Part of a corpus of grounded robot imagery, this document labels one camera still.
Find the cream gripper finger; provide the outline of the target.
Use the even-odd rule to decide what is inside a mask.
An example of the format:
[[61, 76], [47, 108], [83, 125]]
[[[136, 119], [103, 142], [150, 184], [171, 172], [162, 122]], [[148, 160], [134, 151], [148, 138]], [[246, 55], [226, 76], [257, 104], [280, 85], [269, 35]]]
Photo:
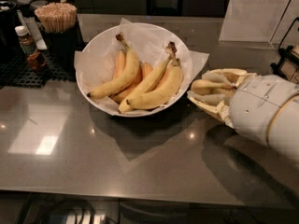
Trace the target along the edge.
[[252, 79], [257, 76], [257, 73], [250, 73], [244, 69], [223, 68], [206, 71], [202, 75], [202, 79], [216, 83], [230, 84], [238, 88], [242, 83], [244, 83], [248, 79]]
[[224, 94], [200, 95], [194, 91], [188, 91], [187, 97], [209, 116], [233, 128], [233, 122], [229, 114], [228, 98]]

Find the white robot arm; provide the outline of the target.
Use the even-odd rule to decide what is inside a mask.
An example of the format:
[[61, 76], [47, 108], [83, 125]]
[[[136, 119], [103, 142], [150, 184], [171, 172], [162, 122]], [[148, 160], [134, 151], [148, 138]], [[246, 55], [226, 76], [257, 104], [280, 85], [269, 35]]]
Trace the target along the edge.
[[188, 98], [238, 134], [299, 163], [299, 86], [242, 69], [216, 69], [196, 79]]

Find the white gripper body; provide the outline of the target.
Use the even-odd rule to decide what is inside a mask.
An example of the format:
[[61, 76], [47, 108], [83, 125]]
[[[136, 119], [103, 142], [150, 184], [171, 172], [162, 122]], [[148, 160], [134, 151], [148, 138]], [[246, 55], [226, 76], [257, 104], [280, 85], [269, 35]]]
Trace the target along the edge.
[[240, 135], [267, 146], [272, 119], [298, 94], [296, 84], [276, 75], [248, 79], [237, 88], [230, 101], [229, 117], [233, 127]]

